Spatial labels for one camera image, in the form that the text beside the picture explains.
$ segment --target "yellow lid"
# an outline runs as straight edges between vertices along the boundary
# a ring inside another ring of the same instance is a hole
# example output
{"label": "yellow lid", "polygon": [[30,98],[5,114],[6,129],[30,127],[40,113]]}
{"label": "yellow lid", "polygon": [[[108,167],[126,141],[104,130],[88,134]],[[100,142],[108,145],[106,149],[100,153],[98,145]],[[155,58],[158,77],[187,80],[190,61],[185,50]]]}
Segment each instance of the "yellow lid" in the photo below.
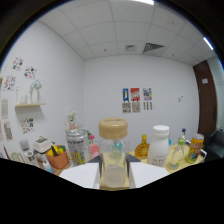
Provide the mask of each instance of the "yellow lid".
{"label": "yellow lid", "polygon": [[122,139],[128,134],[128,122],[120,117],[104,118],[99,122],[99,134],[104,139]]}

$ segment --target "white bottle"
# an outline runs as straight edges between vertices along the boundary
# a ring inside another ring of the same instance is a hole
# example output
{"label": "white bottle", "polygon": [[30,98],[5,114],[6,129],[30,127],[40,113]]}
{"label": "white bottle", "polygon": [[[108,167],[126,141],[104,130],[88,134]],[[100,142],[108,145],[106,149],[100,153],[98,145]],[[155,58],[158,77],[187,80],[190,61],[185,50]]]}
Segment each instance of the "white bottle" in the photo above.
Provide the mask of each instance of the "white bottle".
{"label": "white bottle", "polygon": [[170,128],[165,125],[153,127],[152,140],[149,146],[147,163],[154,166],[164,167],[167,156],[169,155],[169,136]]}

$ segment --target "box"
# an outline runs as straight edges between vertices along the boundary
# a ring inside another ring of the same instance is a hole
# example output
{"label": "box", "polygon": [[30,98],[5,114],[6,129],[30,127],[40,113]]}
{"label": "box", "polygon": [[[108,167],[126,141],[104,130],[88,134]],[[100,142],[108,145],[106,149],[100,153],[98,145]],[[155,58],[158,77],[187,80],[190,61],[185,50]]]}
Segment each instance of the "box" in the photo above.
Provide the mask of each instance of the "box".
{"label": "box", "polygon": [[46,156],[51,166],[57,169],[62,169],[69,163],[66,151],[59,156],[49,156],[47,154]]}

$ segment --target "jar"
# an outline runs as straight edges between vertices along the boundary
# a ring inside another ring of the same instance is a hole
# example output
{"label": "jar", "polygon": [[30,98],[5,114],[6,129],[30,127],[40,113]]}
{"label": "jar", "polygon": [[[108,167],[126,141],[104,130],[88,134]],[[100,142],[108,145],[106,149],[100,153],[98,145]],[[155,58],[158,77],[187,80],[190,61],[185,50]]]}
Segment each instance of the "jar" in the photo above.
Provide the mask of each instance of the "jar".
{"label": "jar", "polygon": [[67,132],[66,140],[73,166],[86,164],[91,158],[87,131],[84,129],[71,130]]}
{"label": "jar", "polygon": [[100,157],[103,160],[103,177],[107,187],[122,187],[126,179],[128,147],[124,142],[128,123],[123,118],[109,117],[99,122]]}
{"label": "jar", "polygon": [[147,163],[164,167],[169,155],[169,127],[157,125],[153,127],[152,140],[149,147]]}

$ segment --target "plastic bottle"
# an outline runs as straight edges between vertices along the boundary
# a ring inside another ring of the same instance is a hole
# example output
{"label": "plastic bottle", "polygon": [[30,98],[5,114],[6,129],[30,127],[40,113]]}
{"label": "plastic bottle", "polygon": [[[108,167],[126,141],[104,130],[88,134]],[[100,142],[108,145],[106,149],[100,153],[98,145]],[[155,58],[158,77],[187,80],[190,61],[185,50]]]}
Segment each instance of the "plastic bottle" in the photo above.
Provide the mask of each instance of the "plastic bottle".
{"label": "plastic bottle", "polygon": [[90,149],[90,153],[91,153],[91,159],[93,159],[99,155],[100,148],[97,144],[95,144],[93,142],[93,139],[95,139],[94,135],[90,135],[89,138],[90,138],[90,142],[91,142],[89,145],[89,149]]}
{"label": "plastic bottle", "polygon": [[180,161],[184,158],[184,139],[179,139],[178,146],[173,152],[173,156],[170,162],[170,169],[175,170],[180,166]]}
{"label": "plastic bottle", "polygon": [[153,127],[152,140],[149,147],[147,163],[154,166],[164,167],[169,155],[169,130],[165,125]]}

